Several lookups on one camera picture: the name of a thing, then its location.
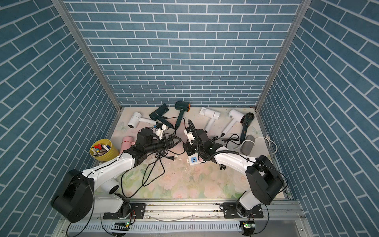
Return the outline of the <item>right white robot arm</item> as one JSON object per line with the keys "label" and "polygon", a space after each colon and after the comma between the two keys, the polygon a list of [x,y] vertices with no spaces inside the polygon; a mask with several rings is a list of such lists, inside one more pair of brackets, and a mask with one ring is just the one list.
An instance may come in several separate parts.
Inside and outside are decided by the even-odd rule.
{"label": "right white robot arm", "polygon": [[258,158],[242,155],[237,151],[212,141],[203,129],[186,128],[188,138],[183,147],[187,155],[198,155],[204,162],[228,166],[244,174],[249,188],[236,201],[236,211],[247,218],[260,204],[270,205],[285,184],[281,174],[266,156]]}

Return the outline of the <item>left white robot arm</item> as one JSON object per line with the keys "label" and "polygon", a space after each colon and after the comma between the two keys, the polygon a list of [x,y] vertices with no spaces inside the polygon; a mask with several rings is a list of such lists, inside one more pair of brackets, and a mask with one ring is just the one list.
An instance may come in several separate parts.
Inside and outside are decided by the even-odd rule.
{"label": "left white robot arm", "polygon": [[128,198],[118,193],[121,185],[116,178],[140,165],[149,154],[174,148],[181,141],[175,135],[157,135],[152,129],[143,128],[135,144],[118,157],[83,171],[67,172],[50,205],[71,223],[81,221],[89,213],[113,213],[119,219],[126,218],[131,207]]}

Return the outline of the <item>white power strip coloured sockets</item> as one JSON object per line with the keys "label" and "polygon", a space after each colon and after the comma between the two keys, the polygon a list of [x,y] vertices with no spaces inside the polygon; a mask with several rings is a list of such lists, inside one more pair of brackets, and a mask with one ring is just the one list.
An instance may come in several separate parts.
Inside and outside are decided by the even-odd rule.
{"label": "white power strip coloured sockets", "polygon": [[202,163],[202,161],[199,160],[198,153],[194,153],[190,156],[188,156],[187,163],[191,166],[199,165]]}

